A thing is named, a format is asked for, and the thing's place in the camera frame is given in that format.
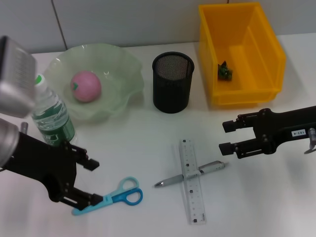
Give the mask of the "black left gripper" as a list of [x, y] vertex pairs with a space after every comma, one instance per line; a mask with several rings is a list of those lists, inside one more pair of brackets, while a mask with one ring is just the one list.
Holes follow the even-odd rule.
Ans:
[[74, 187], [77, 163], [94, 171], [100, 163], [89, 158], [87, 150], [67, 141], [52, 147], [22, 132], [17, 147], [4, 165], [6, 170], [41, 182], [49, 199], [62, 202], [78, 210], [95, 206], [103, 201], [97, 194], [83, 192]]

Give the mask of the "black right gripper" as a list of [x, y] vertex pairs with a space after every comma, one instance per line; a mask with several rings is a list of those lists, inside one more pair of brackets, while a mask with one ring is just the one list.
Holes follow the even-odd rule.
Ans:
[[315, 106], [303, 109], [275, 113], [270, 109], [262, 109], [258, 113], [238, 115], [236, 120], [223, 122], [226, 133], [237, 129], [253, 127], [256, 139], [237, 143], [219, 144], [223, 156], [236, 153], [238, 159], [259, 154], [270, 155], [276, 152], [277, 147], [289, 141], [308, 138], [310, 147], [306, 153], [316, 148], [316, 108]]

